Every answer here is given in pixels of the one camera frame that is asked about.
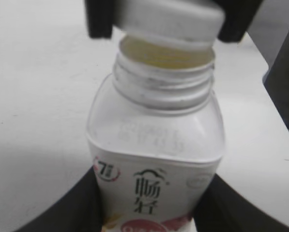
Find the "white table surface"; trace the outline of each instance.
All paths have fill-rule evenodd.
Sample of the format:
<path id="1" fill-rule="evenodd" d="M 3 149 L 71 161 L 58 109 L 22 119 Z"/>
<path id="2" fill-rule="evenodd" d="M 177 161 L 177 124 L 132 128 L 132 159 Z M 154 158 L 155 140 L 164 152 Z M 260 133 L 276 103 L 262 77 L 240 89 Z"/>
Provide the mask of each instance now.
<path id="1" fill-rule="evenodd" d="M 81 1 L 0 1 L 0 232 L 36 218 L 90 168 L 86 119 L 121 36 L 90 40 Z M 215 49 L 228 139 L 218 174 L 289 225 L 289 134 L 262 84 L 268 66 L 248 36 Z"/>

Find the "red circle logo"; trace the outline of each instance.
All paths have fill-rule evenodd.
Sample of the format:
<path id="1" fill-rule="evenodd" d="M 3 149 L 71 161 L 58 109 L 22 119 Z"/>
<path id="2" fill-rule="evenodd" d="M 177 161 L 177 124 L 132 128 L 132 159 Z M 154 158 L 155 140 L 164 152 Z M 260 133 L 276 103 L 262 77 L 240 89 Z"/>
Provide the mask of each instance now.
<path id="1" fill-rule="evenodd" d="M 137 219 L 124 223 L 121 232 L 167 232 L 167 230 L 156 222 Z"/>

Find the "brand logo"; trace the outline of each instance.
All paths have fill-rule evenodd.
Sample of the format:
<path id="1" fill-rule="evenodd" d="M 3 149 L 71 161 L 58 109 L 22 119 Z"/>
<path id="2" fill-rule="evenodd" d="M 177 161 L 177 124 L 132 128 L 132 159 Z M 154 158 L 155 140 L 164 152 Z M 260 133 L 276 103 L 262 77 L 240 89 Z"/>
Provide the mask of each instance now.
<path id="1" fill-rule="evenodd" d="M 113 164 L 99 160 L 98 156 L 94 159 L 93 168 L 96 175 L 107 182 L 116 181 L 121 175 L 119 168 L 116 168 Z"/>
<path id="2" fill-rule="evenodd" d="M 136 177 L 135 213 L 154 214 L 154 209 L 158 207 L 161 184 L 169 184 L 165 181 L 164 175 L 166 172 L 162 169 L 145 169 L 134 174 Z"/>

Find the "bottle cap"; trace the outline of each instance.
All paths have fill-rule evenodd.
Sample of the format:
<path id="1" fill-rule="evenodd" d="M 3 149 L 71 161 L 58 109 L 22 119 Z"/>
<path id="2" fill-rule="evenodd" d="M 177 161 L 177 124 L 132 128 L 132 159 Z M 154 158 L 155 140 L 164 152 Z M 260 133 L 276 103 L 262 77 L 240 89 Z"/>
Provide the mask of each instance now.
<path id="1" fill-rule="evenodd" d="M 117 0 L 114 24 L 150 43 L 181 50 L 212 47 L 224 11 L 211 0 Z"/>

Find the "pink graphic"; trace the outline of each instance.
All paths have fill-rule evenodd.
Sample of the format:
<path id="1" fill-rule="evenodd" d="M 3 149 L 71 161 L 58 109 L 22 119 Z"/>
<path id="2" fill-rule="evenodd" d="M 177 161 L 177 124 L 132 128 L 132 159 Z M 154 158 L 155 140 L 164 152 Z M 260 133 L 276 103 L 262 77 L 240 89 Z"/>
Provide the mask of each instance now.
<path id="1" fill-rule="evenodd" d="M 121 232 L 167 232 L 167 230 L 156 222 L 138 219 L 124 223 Z"/>
<path id="2" fill-rule="evenodd" d="M 161 224 L 165 226 L 169 231 L 177 231 L 179 228 L 190 222 L 191 219 L 192 216 L 188 214 L 182 217 L 177 217 L 171 220 L 164 221 Z"/>

